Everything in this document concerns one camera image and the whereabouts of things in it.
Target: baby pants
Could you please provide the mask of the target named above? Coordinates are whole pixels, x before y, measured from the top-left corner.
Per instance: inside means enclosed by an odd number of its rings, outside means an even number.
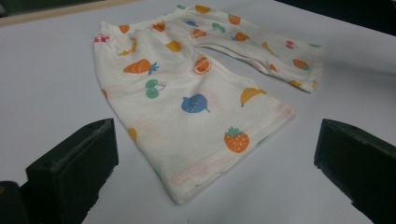
[[[176,203],[199,192],[294,114],[197,47],[227,53],[308,92],[321,73],[320,46],[203,6],[179,6],[136,24],[102,22],[94,42],[105,97]]]

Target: white table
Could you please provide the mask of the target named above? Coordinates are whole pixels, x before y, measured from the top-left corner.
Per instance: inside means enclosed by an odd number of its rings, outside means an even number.
[[[90,122],[116,119],[120,165],[84,224],[371,223],[313,163],[322,119],[396,145],[396,38],[271,0],[203,0],[281,35],[325,46],[312,94],[205,49],[236,74],[294,106],[296,118],[192,201],[175,205],[106,102],[94,69],[100,21],[134,23],[192,0],[144,0],[0,27],[0,180],[24,169]]]

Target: waistband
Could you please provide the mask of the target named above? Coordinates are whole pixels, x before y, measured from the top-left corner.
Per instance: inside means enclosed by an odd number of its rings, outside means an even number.
[[[194,8],[195,6],[192,7],[182,7],[182,6],[177,6],[176,10],[170,14],[165,14],[161,17],[158,17],[157,19],[153,20],[148,20],[148,21],[141,21],[138,23],[133,23],[133,24],[125,24],[128,25],[130,30],[135,30],[135,29],[145,29],[151,27],[153,24],[156,24],[158,22],[162,21],[169,21],[174,18],[180,17],[184,14],[187,14],[190,12],[190,9]],[[101,33],[102,34],[122,34],[120,31],[120,27],[118,25],[113,25],[111,23],[108,23],[107,21],[102,21],[101,22]]]

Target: carrot print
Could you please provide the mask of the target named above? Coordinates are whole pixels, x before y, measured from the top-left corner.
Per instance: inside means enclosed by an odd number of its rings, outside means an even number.
[[[133,74],[148,72],[148,74],[151,75],[151,73],[157,71],[159,67],[160,66],[158,66],[157,63],[151,64],[149,60],[142,59],[136,63],[131,63],[130,65],[126,66],[123,72]]]

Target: black foam block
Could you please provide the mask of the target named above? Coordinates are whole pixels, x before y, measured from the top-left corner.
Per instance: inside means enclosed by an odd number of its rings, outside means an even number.
[[[20,187],[12,181],[0,181],[0,223],[29,224]]]
[[[80,224],[119,164],[113,119],[88,124],[26,168],[33,222]]]
[[[315,165],[374,223],[396,223],[396,147],[357,127],[324,119]]]

